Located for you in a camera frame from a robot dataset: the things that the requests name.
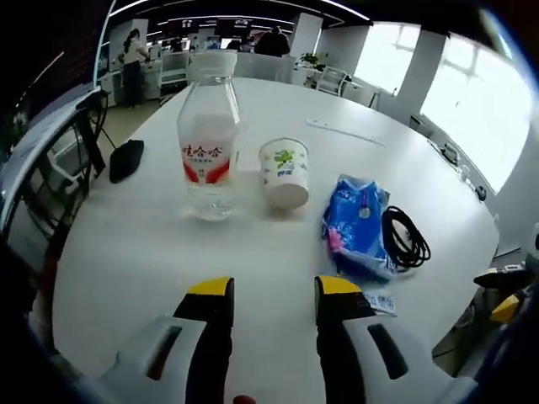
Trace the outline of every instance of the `desk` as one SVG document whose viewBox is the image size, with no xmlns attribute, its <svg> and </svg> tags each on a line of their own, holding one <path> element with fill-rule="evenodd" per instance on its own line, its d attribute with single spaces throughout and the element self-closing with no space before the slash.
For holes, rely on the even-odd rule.
<svg viewBox="0 0 539 404">
<path fill-rule="evenodd" d="M 116 185 L 105 174 L 80 209 L 62 255 L 54 296 L 56 347 L 91 376 L 103 374 L 135 332 L 171 314 L 204 279 L 236 279 L 226 402 L 322 403 L 313 278 L 329 267 L 320 218 L 338 176 L 374 178 L 414 220 L 432 259 L 388 285 L 402 324 L 431 350 L 476 291 L 498 242 L 493 218 L 427 140 L 362 105 L 307 88 L 234 79 L 246 131 L 239 142 L 236 211 L 220 223 L 185 214 L 176 116 L 187 92 L 132 136 L 146 142 L 138 172 Z M 369 136 L 313 128 L 318 119 Z M 259 185 L 259 148 L 294 136 L 309 149 L 311 200 L 270 218 Z"/>
</svg>

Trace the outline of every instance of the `ceiling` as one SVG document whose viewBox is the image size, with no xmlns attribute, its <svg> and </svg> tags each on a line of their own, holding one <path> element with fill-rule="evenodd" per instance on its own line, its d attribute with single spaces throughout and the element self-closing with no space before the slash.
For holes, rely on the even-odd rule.
<svg viewBox="0 0 539 404">
<path fill-rule="evenodd" d="M 436 32 L 455 32 L 491 45 L 478 17 L 477 8 L 464 0 L 335 0 L 363 13 L 371 21 L 395 21 L 422 24 Z M 512 16 L 515 9 L 504 3 L 509 0 L 489 0 L 501 4 L 501 11 Z M 118 10 L 135 0 L 117 0 Z M 40 72 L 62 52 L 63 55 L 28 91 L 30 110 L 34 113 L 69 88 L 90 82 L 98 50 L 99 36 L 112 0 L 61 2 L 60 0 L 18 0 L 6 3 L 1 24 L 2 37 L 13 39 L 9 46 L 9 62 L 4 59 L 2 111 L 12 108 L 27 92 Z M 109 27 L 133 19 L 149 19 L 149 30 L 160 30 L 157 24 L 178 17 L 203 15 L 246 15 L 292 21 L 301 11 L 322 15 L 324 28 L 371 24 L 349 11 L 323 0 L 147 0 L 135 7 L 111 16 Z M 527 26 L 535 20 L 526 20 Z M 519 24 L 523 19 L 516 19 Z M 256 24 L 272 26 L 266 20 Z"/>
</svg>

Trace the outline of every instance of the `woman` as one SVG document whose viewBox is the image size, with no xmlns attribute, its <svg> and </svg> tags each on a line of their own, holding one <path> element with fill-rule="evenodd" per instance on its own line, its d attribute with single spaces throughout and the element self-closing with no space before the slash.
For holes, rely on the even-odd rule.
<svg viewBox="0 0 539 404">
<path fill-rule="evenodd" d="M 146 47 L 139 41 L 141 32 L 133 29 L 124 42 L 124 94 L 125 105 L 134 107 L 142 102 L 144 77 L 141 69 L 141 56 L 150 58 Z"/>
</svg>

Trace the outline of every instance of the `blue plastic bag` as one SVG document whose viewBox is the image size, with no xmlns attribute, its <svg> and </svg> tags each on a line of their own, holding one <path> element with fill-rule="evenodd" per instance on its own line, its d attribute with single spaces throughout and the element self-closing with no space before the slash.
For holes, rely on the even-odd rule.
<svg viewBox="0 0 539 404">
<path fill-rule="evenodd" d="M 339 272 L 384 282 L 397 273 L 382 240 L 389 193 L 374 181 L 341 175 L 322 218 L 322 239 Z"/>
</svg>

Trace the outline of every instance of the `bottle label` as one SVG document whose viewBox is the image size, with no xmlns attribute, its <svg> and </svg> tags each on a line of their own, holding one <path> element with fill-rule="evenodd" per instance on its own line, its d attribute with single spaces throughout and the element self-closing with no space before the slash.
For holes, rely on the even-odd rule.
<svg viewBox="0 0 539 404">
<path fill-rule="evenodd" d="M 230 179 L 232 141 L 186 141 L 181 148 L 188 182 L 219 184 Z"/>
</svg>

